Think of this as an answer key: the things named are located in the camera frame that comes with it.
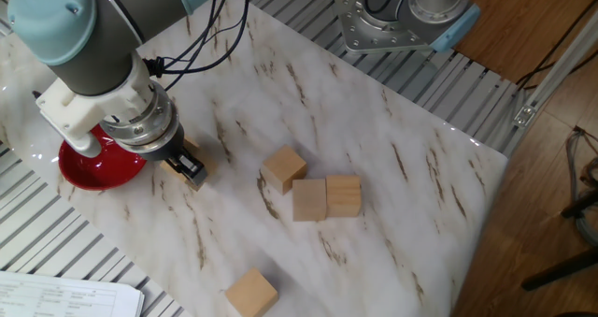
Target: wooden cube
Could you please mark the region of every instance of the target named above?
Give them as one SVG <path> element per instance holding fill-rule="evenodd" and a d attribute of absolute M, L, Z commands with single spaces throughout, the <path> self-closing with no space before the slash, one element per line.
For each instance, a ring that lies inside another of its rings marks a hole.
<path fill-rule="evenodd" d="M 210 176 L 216 169 L 218 168 L 218 164 L 216 161 L 212 159 L 212 157 L 207 154 L 206 151 L 202 150 L 194 141 L 190 138 L 185 137 L 185 141 L 183 142 L 183 147 L 187 149 L 187 151 L 198 161 L 202 162 L 204 168 L 207 171 L 207 175 Z M 180 173 L 177 173 L 166 161 L 162 161 L 160 163 L 160 167 L 165 169 L 166 171 L 172 173 L 175 177 L 177 177 L 181 182 L 186 183 L 190 188 L 195 191 L 199 191 L 199 189 L 204 185 L 203 183 L 199 186 L 195 186 L 193 183 L 188 181 L 185 176 Z"/>
<path fill-rule="evenodd" d="M 292 220 L 326 219 L 326 180 L 292 181 Z"/>
<path fill-rule="evenodd" d="M 263 161 L 263 178 L 282 195 L 292 188 L 293 180 L 306 177 L 307 163 L 290 146 L 285 145 Z"/>
<path fill-rule="evenodd" d="M 226 291 L 226 298 L 241 316 L 261 317 L 278 301 L 278 293 L 260 270 L 252 268 Z"/>
<path fill-rule="evenodd" d="M 362 185 L 359 176 L 327 176 L 328 217 L 356 217 L 362 209 Z"/>

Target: metal grating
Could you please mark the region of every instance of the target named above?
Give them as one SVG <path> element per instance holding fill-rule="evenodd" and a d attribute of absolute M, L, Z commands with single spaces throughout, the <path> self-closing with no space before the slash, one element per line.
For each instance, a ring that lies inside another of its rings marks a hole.
<path fill-rule="evenodd" d="M 511 120 L 523 105 L 523 96 L 515 94 L 513 83 L 462 54 L 428 50 L 355 55 L 345 49 L 332 0 L 251 2 L 497 151 L 509 156 L 519 142 L 522 134 L 512 131 Z M 0 249 L 1 270 L 126 283 L 146 295 L 142 316 L 189 316 L 4 145 L 0 145 Z"/>

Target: marble surface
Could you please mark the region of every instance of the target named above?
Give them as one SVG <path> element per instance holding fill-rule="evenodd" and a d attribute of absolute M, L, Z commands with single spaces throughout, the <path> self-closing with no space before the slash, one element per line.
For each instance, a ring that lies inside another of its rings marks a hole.
<path fill-rule="evenodd" d="M 218 27 L 242 5 L 229 0 Z M 180 53 L 208 12 L 140 53 Z M 186 133 L 220 163 L 197 193 L 155 164 L 106 192 L 65 181 L 62 140 L 31 95 L 54 77 L 15 36 L 0 40 L 0 139 L 194 316 L 234 315 L 223 292 L 251 267 L 279 292 L 267 316 L 449 316 L 506 158 L 255 7 L 247 27 L 227 61 L 169 92 Z M 235 35 L 218 35 L 198 64 Z M 361 215 L 294 223 L 292 193 L 259 174 L 283 144 L 308 178 L 360 175 Z"/>

